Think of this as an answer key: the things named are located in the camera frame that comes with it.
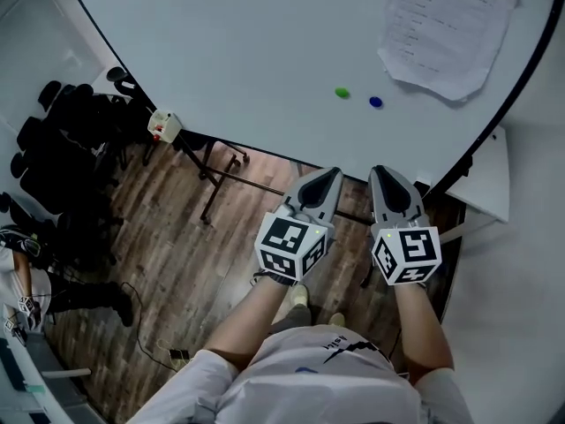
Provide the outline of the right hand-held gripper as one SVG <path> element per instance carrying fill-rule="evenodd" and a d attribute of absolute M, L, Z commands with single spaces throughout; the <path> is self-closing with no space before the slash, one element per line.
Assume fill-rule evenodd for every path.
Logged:
<path fill-rule="evenodd" d="M 424 283 L 442 257 L 438 229 L 423 214 L 419 190 L 384 165 L 371 168 L 368 185 L 374 217 L 373 265 L 387 285 Z"/>

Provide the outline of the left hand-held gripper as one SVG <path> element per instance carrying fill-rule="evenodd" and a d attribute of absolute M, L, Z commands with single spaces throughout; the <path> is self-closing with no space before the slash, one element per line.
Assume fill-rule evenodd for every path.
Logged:
<path fill-rule="evenodd" d="M 260 268 L 295 284 L 328 254 L 335 238 L 333 217 L 343 187 L 339 168 L 299 178 L 274 211 L 267 212 L 254 242 Z"/>

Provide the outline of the person's right forearm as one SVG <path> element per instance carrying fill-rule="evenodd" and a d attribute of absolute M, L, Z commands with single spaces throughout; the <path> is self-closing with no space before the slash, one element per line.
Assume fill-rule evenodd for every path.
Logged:
<path fill-rule="evenodd" d="M 403 355 L 410 382 L 415 385 L 431 372 L 454 369 L 448 341 L 426 290 L 418 284 L 394 287 L 401 323 Z"/>

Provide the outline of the person's left forearm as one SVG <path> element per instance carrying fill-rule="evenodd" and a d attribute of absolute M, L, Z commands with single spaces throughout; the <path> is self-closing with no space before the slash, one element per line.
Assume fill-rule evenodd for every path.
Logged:
<path fill-rule="evenodd" d="M 243 371 L 267 338 L 289 290 L 288 285 L 262 277 L 213 331 L 203 349 Z"/>

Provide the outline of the black mesh office chair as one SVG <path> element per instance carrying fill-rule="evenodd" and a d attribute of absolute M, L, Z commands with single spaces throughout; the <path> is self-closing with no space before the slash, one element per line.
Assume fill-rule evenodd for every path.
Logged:
<path fill-rule="evenodd" d="M 242 164 L 248 164 L 251 160 L 250 156 L 246 151 L 244 151 L 241 147 L 231 144 L 225 143 L 225 146 L 230 148 L 232 151 L 232 156 L 230 159 L 230 164 L 239 168 Z"/>

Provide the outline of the person's dark trousers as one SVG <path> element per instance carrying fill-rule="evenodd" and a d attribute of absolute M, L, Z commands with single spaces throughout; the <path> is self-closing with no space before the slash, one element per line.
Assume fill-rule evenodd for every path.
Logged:
<path fill-rule="evenodd" d="M 293 306 L 280 321 L 271 326 L 268 335 L 273 336 L 287 329 L 310 327 L 311 325 L 312 314 L 309 306 L 298 304 Z"/>

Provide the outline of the white box with red button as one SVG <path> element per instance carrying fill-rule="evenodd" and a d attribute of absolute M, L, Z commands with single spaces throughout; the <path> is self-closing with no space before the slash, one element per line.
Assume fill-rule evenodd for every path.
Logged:
<path fill-rule="evenodd" d="M 172 144 L 183 129 L 174 113 L 166 110 L 156 110 L 149 118 L 147 130 L 154 141 Z"/>

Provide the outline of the white printed paper sheet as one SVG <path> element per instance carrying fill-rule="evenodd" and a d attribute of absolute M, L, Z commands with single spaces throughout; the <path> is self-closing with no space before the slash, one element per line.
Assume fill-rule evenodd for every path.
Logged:
<path fill-rule="evenodd" d="M 394 80 L 451 101 L 479 91 L 519 0 L 387 0 L 378 55 Z"/>

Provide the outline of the person's white t-shirt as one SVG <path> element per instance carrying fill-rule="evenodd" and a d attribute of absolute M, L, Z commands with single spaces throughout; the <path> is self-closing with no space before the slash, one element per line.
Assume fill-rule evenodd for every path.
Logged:
<path fill-rule="evenodd" d="M 268 337 L 242 372 L 200 350 L 127 424 L 473 424 L 448 368 L 410 384 L 359 334 L 330 325 Z"/>

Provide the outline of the cluster of black office chairs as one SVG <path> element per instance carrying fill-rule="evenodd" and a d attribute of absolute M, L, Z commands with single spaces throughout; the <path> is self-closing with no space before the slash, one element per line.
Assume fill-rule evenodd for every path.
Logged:
<path fill-rule="evenodd" d="M 128 146 L 144 146 L 143 165 L 154 152 L 147 131 L 152 104 L 123 68 L 109 69 L 106 79 L 113 95 L 51 81 L 38 99 L 46 117 L 29 117 L 19 131 L 11 174 L 57 220 L 38 221 L 8 193 L 0 193 L 0 212 L 39 239 L 39 257 L 71 262 L 110 256 L 109 231 L 123 220 L 113 215 L 104 191 L 118 185 L 113 174 L 126 169 Z"/>

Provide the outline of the dark flat device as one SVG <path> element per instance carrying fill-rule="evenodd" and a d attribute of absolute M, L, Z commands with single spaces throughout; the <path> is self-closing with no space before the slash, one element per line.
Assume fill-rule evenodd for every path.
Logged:
<path fill-rule="evenodd" d="M 19 366 L 11 352 L 11 349 L 4 338 L 0 337 L 0 362 L 2 363 L 5 373 L 11 386 L 16 391 L 26 392 L 25 378 L 19 369 Z"/>

